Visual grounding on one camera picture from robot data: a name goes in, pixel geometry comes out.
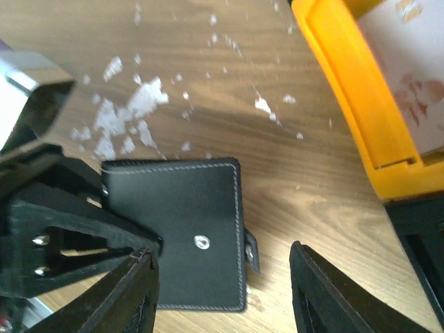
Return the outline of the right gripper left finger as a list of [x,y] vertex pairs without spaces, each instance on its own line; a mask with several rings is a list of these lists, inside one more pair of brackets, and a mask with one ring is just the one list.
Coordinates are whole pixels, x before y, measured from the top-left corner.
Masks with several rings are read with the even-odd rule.
[[152,332],[159,289],[157,258],[141,248],[33,331]]

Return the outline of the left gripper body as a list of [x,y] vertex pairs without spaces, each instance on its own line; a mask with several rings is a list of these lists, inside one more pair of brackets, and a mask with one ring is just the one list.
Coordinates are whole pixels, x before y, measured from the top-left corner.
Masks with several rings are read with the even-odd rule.
[[84,213],[87,198],[99,198],[101,177],[82,160],[67,157],[60,146],[42,144],[1,158],[1,295],[8,295],[10,208],[22,200],[74,214]]

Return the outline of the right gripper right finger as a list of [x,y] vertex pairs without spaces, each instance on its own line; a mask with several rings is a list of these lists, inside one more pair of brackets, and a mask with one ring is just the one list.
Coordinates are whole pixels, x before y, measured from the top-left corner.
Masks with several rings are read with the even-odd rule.
[[369,293],[307,245],[289,256],[298,332],[427,332]]

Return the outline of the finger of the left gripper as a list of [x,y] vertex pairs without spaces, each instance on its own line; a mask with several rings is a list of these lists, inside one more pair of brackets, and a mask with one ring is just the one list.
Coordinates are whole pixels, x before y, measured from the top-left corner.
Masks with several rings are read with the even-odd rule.
[[32,298],[111,271],[149,240],[117,230],[90,235],[47,227],[8,236],[8,295]]
[[156,234],[92,205],[84,213],[74,214],[70,210],[53,209],[20,200],[11,206],[10,220],[15,232],[23,228],[37,235],[47,228],[55,227],[106,239],[111,248],[115,249],[137,250],[148,246],[157,256],[162,252],[162,242]]

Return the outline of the black leather card holder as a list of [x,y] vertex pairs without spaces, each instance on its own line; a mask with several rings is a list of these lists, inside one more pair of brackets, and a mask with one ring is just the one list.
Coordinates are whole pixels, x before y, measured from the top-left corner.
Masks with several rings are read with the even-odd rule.
[[246,308],[246,268],[260,269],[232,158],[102,163],[103,206],[161,241],[160,309]]

